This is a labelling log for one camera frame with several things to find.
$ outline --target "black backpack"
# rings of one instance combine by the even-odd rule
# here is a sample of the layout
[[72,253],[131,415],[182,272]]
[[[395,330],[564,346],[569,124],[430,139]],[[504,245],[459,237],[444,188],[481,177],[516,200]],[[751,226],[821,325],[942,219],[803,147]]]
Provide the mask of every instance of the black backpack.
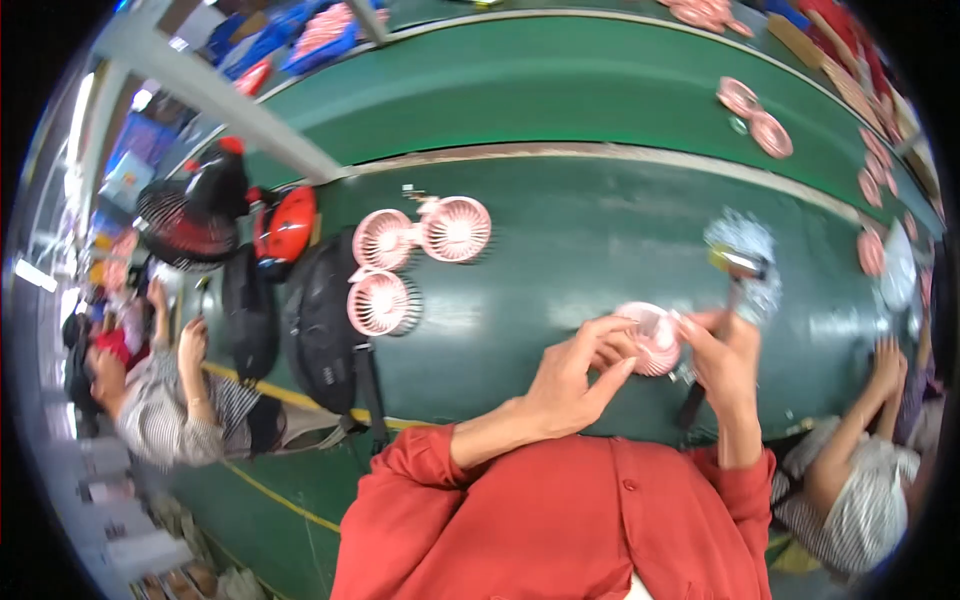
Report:
[[230,353],[241,383],[266,377],[279,351],[274,290],[256,268],[252,244],[244,244],[224,265],[221,288]]
[[300,388],[323,408],[341,416],[347,433],[367,427],[350,416],[357,388],[371,413],[373,454],[390,442],[370,339],[347,317],[354,228],[307,249],[287,279],[280,314],[284,354]]

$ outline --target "striped shirt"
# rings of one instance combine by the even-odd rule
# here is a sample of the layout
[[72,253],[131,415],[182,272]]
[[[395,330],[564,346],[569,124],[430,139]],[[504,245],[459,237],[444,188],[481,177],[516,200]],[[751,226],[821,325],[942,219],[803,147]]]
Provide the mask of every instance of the striped shirt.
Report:
[[204,387],[219,424],[190,417],[177,356],[154,348],[127,374],[128,399],[116,419],[117,435],[140,458],[160,467],[208,465],[250,455],[246,416],[260,394],[236,381],[204,373]]
[[[827,445],[838,417],[820,423],[783,459],[780,468],[803,480],[806,468]],[[822,522],[802,493],[778,506],[776,517],[828,570],[859,575],[886,558],[906,530],[906,500],[901,482],[912,483],[920,456],[903,447],[863,434],[851,457],[850,478]],[[778,468],[774,475],[771,503],[789,488]]]
[[923,411],[924,392],[927,384],[933,384],[935,373],[937,371],[936,363],[933,362],[933,355],[922,368],[917,368],[910,373],[907,378],[906,386],[903,389],[903,400],[900,402],[900,410],[897,412],[897,425],[894,427],[894,443],[905,445],[913,433],[917,420]]

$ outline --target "red helmet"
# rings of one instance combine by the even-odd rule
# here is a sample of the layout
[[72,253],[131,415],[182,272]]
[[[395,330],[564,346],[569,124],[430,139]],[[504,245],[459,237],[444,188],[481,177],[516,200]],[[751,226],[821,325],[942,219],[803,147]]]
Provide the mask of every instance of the red helmet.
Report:
[[253,221],[257,265],[268,278],[283,280],[310,242],[317,217],[313,188],[302,185],[275,193],[255,187],[247,200],[264,204]]

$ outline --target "red cloth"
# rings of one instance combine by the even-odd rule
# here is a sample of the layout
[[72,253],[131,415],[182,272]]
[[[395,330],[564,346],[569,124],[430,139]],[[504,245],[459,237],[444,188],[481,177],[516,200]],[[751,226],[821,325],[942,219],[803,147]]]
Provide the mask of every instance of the red cloth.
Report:
[[568,436],[462,472],[453,425],[412,427],[371,463],[341,523],[332,600],[768,599],[775,459]]
[[150,354],[150,345],[144,343],[137,354],[131,355],[125,340],[123,327],[116,327],[112,331],[98,335],[94,340],[94,344],[97,348],[106,350],[119,358],[120,362],[122,362],[127,371],[129,371]]
[[[880,57],[874,50],[874,41],[870,39],[863,26],[858,24],[851,16],[850,11],[843,5],[837,4],[834,0],[800,0],[797,3],[797,9],[803,12],[816,11],[824,18],[830,28],[836,32],[843,40],[855,57],[859,56],[856,42],[859,39],[863,46],[863,58],[870,66],[870,79],[874,83],[874,91],[877,98],[890,96],[890,85],[887,83],[887,76],[883,73],[883,66],[880,63]],[[810,23],[806,34],[813,40],[821,50],[827,53],[829,57],[836,60],[842,67],[850,71],[847,65],[840,60],[840,54],[833,46],[826,34],[821,32],[816,25]],[[856,73],[851,73],[853,78],[859,81]]]

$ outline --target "black fan grille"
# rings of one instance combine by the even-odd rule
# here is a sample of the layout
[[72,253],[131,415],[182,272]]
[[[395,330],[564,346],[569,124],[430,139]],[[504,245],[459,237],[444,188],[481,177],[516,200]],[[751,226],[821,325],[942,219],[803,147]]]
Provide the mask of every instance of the black fan grille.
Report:
[[178,268],[200,270],[192,263],[219,263],[239,246],[233,220],[219,215],[191,218],[180,189],[145,189],[136,202],[136,226],[148,250]]

